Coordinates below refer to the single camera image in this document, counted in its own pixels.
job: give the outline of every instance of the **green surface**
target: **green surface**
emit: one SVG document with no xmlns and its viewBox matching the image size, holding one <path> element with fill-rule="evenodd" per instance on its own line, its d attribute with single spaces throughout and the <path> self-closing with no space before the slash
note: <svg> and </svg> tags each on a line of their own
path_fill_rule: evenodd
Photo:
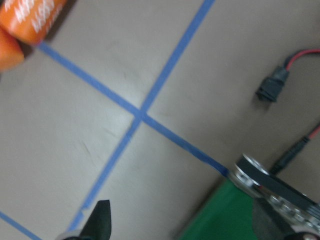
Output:
<svg viewBox="0 0 320 240">
<path fill-rule="evenodd" d="M 257 240 L 252 203 L 227 180 L 206 203 L 179 240 Z"/>
</svg>

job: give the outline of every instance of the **black connector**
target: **black connector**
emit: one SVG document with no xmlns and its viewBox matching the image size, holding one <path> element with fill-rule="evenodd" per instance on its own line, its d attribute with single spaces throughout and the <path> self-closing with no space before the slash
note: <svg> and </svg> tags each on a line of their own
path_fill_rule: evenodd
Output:
<svg viewBox="0 0 320 240">
<path fill-rule="evenodd" d="M 263 80 L 256 92 L 258 98 L 265 102 L 276 102 L 288 76 L 289 72 L 283 66 L 278 66 L 271 76 Z"/>
<path fill-rule="evenodd" d="M 305 145 L 309 141 L 310 139 L 308 137 L 304 137 L 300 141 L 298 141 L 290 148 L 289 151 L 287 151 L 274 163 L 269 172 L 273 175 L 278 174 L 295 158 L 295 156 L 305 147 Z"/>
</svg>

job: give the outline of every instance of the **blue tape line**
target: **blue tape line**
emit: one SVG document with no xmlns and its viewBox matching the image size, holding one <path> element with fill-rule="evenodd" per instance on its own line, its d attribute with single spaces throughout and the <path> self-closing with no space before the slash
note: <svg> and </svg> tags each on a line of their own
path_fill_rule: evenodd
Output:
<svg viewBox="0 0 320 240">
<path fill-rule="evenodd" d="M 84 70 L 82 70 L 80 67 L 60 55 L 57 51 L 49 47 L 47 44 L 42 42 L 38 48 L 43 51 L 45 54 L 50 56 L 53 60 L 64 66 L 66 69 L 68 69 L 70 72 L 77 75 L 79 78 L 84 80 L 86 83 L 94 87 L 96 90 L 110 98 L 112 101 L 114 101 L 116 104 L 120 105 L 122 108 L 126 109 L 128 112 L 132 113 L 133 115 L 137 115 L 139 110 L 132 105 L 130 102 L 125 100 L 120 95 L 116 94 L 114 91 L 112 91 L 107 86 L 103 85 L 101 82 L 99 82 L 97 79 L 95 79 L 93 76 L 86 73 Z"/>
<path fill-rule="evenodd" d="M 25 227 L 21 226 L 19 223 L 17 223 L 16 221 L 14 221 L 12 218 L 10 218 L 9 216 L 5 215 L 1 211 L 0 211 L 0 219 L 2 219 L 3 221 L 5 221 L 7 224 L 11 225 L 15 229 L 17 229 L 19 232 L 21 232 L 22 234 L 26 235 L 30 239 L 32 239 L 32 240 L 41 240 L 40 237 L 38 237 L 35 234 L 33 234 L 32 232 L 30 232 L 28 229 L 26 229 Z"/>
<path fill-rule="evenodd" d="M 105 167 L 102 170 L 102 173 L 99 175 L 98 179 L 95 181 L 93 187 L 91 188 L 89 194 L 85 198 L 84 203 L 81 205 L 80 209 L 78 210 L 77 214 L 75 215 L 75 217 L 74 217 L 73 221 L 71 222 L 70 226 L 68 227 L 67 231 L 73 231 L 73 230 L 77 229 L 77 227 L 79 226 L 80 222 L 82 221 L 82 219 L 84 217 L 82 211 L 90 208 L 90 206 L 93 204 L 96 196 L 100 192 L 105 181 L 109 177 L 112 169 L 116 165 L 119 157 L 122 155 L 122 153 L 126 149 L 128 143 L 130 142 L 132 136 L 134 135 L 134 133 L 138 129 L 141 122 L 142 122 L 142 120 L 140 117 L 137 117 L 134 119 L 130 129 L 126 132 L 123 139 L 121 140 L 121 142 L 119 143 L 119 145 L 117 146 L 117 148 L 115 149 L 115 151 L 113 152 L 111 157 L 109 158 L 107 164 L 105 165 Z"/>
<path fill-rule="evenodd" d="M 188 151 L 199 160 L 209 164 L 219 173 L 221 173 L 224 177 L 227 177 L 229 170 L 225 166 L 223 166 L 222 164 L 220 164 L 219 162 L 217 162 L 216 160 L 214 160 L 213 158 L 211 158 L 210 156 L 193 146 L 191 143 L 187 142 L 186 140 L 184 140 L 183 138 L 181 138 L 180 136 L 178 136 L 177 134 L 175 134 L 174 132 L 172 132 L 171 130 L 169 130 L 168 128 L 166 128 L 161 123 L 157 122 L 148 115 L 143 116 L 142 120 L 151 128 L 156 130 L 158 133 L 170 139 L 172 142 L 174 142 L 184 150 Z"/>
<path fill-rule="evenodd" d="M 195 35 L 196 31 L 200 27 L 201 23 L 205 19 L 207 13 L 209 12 L 211 6 L 214 4 L 215 0 L 205 0 L 201 7 L 199 8 L 198 12 L 194 16 L 192 22 L 190 23 L 189 27 L 186 29 L 185 33 L 183 34 L 181 40 L 179 41 L 178 45 L 174 49 L 173 53 L 171 54 L 168 62 L 162 69 L 159 77 L 157 78 L 155 84 L 151 88 L 148 96 L 146 97 L 144 103 L 142 104 L 141 111 L 146 113 L 149 108 L 151 107 L 152 103 L 155 101 L 157 95 L 159 94 L 160 90 L 166 83 L 168 77 L 170 76 L 171 72 L 175 68 L 177 62 L 179 61 L 180 57 L 184 53 L 185 49 L 189 45 L 191 39 Z"/>
</svg>

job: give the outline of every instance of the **orange object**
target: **orange object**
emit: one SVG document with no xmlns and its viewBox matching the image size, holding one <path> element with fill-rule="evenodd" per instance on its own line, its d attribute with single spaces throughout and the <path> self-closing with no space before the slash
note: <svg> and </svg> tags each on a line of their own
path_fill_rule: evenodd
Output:
<svg viewBox="0 0 320 240">
<path fill-rule="evenodd" d="M 0 28 L 0 72 L 11 69 L 24 61 L 24 54 L 17 40 Z"/>
<path fill-rule="evenodd" d="M 67 0 L 5 0 L 0 25 L 20 41 L 37 45 L 46 37 Z"/>
</svg>

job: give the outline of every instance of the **gray floor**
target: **gray floor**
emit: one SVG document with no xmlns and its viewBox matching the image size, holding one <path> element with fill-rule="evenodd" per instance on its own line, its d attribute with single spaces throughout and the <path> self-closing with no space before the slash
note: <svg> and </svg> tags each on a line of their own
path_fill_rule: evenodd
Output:
<svg viewBox="0 0 320 240">
<path fill-rule="evenodd" d="M 139 108 L 201 4 L 78 0 L 46 43 Z M 149 115 L 227 168 L 241 153 L 269 167 L 320 119 L 320 58 L 295 63 L 277 103 L 254 92 L 286 56 L 319 46 L 319 9 L 318 0 L 217 0 Z M 50 240 L 134 116 L 35 49 L 1 75 L 0 118 L 0 213 Z M 320 136 L 281 174 L 314 201 L 319 145 Z M 95 200 L 111 200 L 112 240 L 171 240 L 221 179 L 142 123 Z M 2 220 L 0 235 L 30 239 Z"/>
</svg>

